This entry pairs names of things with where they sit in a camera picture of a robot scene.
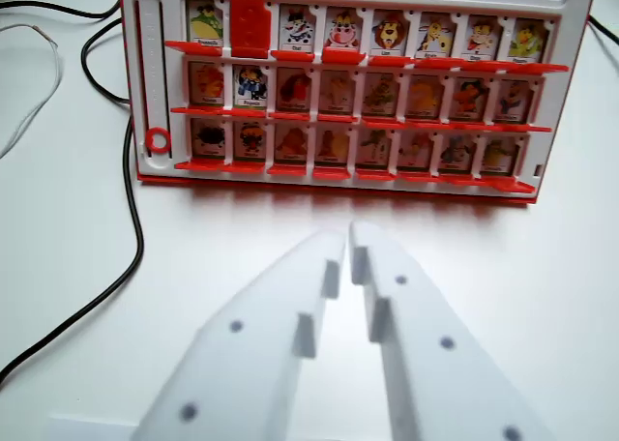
cartoon lion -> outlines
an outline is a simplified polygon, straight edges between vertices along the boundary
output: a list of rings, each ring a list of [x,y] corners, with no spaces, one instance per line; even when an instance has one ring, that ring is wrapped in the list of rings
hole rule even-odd
[[[406,37],[404,24],[397,15],[389,14],[382,22],[372,28],[374,40],[383,49],[393,49]]]

cartoon cow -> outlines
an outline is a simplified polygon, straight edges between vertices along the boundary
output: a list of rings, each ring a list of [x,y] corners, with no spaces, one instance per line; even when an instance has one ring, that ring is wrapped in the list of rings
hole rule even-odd
[[[343,11],[336,15],[332,20],[333,26],[329,32],[329,39],[325,42],[325,47],[357,47],[358,31],[349,11]]]

guess who game board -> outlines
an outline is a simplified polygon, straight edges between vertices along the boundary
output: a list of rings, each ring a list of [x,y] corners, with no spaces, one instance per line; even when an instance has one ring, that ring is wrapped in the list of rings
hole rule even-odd
[[[141,180],[539,194],[591,0],[122,0]]]

black cable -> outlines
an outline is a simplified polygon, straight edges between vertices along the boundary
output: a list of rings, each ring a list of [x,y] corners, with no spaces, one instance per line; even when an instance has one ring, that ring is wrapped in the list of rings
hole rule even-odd
[[[118,20],[114,20],[111,24],[108,24],[106,27],[104,27],[103,30],[100,30],[95,35],[95,37],[91,38],[86,43],[92,44],[97,39],[97,37],[102,36],[107,30],[109,30],[111,27],[117,24],[118,24]],[[82,54],[84,52],[88,54],[88,49],[82,49]],[[87,67],[85,67],[85,63],[83,64],[83,66],[84,66],[84,71],[88,72]],[[91,75],[88,76],[88,79],[91,81],[93,86],[95,86],[95,88],[97,88],[98,90],[100,90],[100,88],[103,88],[101,85],[99,85],[99,83],[97,83],[94,80],[94,78],[92,78]],[[115,101],[114,100],[115,96],[112,95],[111,93],[105,96]],[[52,330],[49,334],[47,334],[47,336],[45,336],[43,339],[36,342],[34,345],[30,346],[24,352],[19,354],[16,358],[14,358],[7,366],[5,366],[0,371],[0,391],[2,390],[3,383],[5,382],[7,377],[16,368],[18,368],[21,364],[26,362],[36,353],[44,349],[55,339],[60,337],[65,331],[71,328],[72,325],[74,325],[81,318],[83,318],[86,314],[88,314],[94,308],[96,308],[101,303],[103,303],[112,294],[118,291],[119,288],[121,288],[125,284],[125,282],[135,273],[135,271],[137,270],[137,267],[142,261],[142,257],[144,256],[144,234],[142,232],[142,226],[139,221],[139,214],[137,213],[137,207],[135,206],[135,199],[133,197],[132,179],[131,179],[130,165],[129,165],[130,155],[131,155],[132,134],[133,134],[133,118],[130,116],[129,123],[127,124],[127,129],[125,131],[125,141],[123,145],[123,181],[125,183],[125,194],[127,196],[127,202],[129,204],[129,210],[132,216],[133,229],[135,230],[135,239],[137,241],[137,248],[135,250],[135,256],[133,257],[132,263],[129,265],[127,270],[125,270],[125,272],[123,272],[123,274],[115,282],[113,282],[103,293],[101,293],[99,296],[93,299],[86,306],[78,310],[71,317],[66,319],[64,322],[58,325],[54,330]]]
[[[93,43],[96,40],[98,40],[100,37],[105,35],[107,32],[109,32],[113,27],[118,25],[120,22],[121,22],[120,18],[117,18],[116,20],[109,22],[104,28],[98,31],[95,35],[92,36],[90,40],[86,42],[84,47],[81,49],[81,68],[84,70],[84,73],[86,74],[86,77],[88,78],[88,81],[90,81],[90,83],[95,87],[95,89],[99,91],[102,95],[104,95],[110,101],[114,101],[115,103],[129,104],[128,99],[121,98],[120,96],[116,96],[115,94],[111,93],[109,90],[106,90],[105,88],[103,88],[101,84],[90,73],[90,69],[88,69],[88,64],[86,62],[88,51],[90,50],[90,47],[93,45]]]
[[[595,17],[589,15],[589,23],[604,33],[607,37],[610,38],[615,44],[619,44],[619,37],[617,37],[614,33],[604,27]]]
[[[61,13],[76,15],[78,17],[86,17],[86,18],[94,18],[96,20],[106,20],[111,15],[114,15],[116,11],[120,8],[120,0],[114,3],[114,6],[109,8],[107,11],[103,13],[87,13],[86,11],[81,11],[79,9],[68,8],[67,6],[61,6],[59,4],[47,3],[45,1],[7,1],[6,3],[0,3],[0,9],[9,9],[9,8],[44,8],[51,9],[53,11],[59,11]]]

gripper jaw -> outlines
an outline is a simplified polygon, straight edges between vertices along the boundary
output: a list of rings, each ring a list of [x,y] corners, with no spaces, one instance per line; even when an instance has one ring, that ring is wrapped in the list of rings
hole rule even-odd
[[[365,222],[351,225],[350,244],[394,441],[552,439],[414,258]]]
[[[301,358],[337,298],[343,236],[308,238],[198,331],[132,441],[281,441]]]

